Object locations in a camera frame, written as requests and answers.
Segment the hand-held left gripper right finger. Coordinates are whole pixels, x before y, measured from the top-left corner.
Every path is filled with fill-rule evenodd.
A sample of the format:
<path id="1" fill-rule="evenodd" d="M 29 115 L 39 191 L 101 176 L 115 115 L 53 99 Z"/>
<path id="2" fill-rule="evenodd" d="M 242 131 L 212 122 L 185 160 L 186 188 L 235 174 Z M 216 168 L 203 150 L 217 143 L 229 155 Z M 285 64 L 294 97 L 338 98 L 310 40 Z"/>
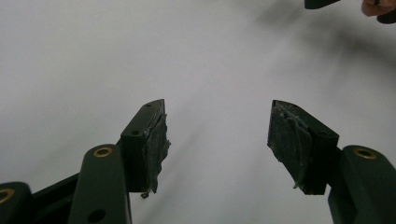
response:
<path id="1" fill-rule="evenodd" d="M 323 195 L 339 134 L 299 106 L 274 100 L 267 146 L 305 195 Z"/>

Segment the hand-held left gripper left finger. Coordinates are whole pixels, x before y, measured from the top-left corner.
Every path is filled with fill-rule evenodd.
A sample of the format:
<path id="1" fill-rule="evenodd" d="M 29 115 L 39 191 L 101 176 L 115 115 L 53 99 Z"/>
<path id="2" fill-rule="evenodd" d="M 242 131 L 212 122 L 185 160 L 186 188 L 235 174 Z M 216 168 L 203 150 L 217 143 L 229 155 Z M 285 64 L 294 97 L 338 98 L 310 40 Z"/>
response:
<path id="1" fill-rule="evenodd" d="M 162 162 L 171 145 L 166 118 L 164 99 L 146 103 L 120 134 L 127 189 L 143 198 L 157 192 Z"/>

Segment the white paper sheet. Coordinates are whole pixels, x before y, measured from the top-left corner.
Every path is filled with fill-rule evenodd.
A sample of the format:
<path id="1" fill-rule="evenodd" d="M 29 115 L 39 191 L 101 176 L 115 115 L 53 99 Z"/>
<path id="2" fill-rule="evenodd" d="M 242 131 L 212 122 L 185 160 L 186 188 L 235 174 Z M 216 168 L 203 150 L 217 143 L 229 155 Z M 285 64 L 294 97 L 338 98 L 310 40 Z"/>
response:
<path id="1" fill-rule="evenodd" d="M 271 104 L 396 166 L 396 24 L 361 0 L 0 0 L 0 183 L 77 173 L 156 99 L 171 146 L 134 224 L 332 224 L 267 146 Z"/>

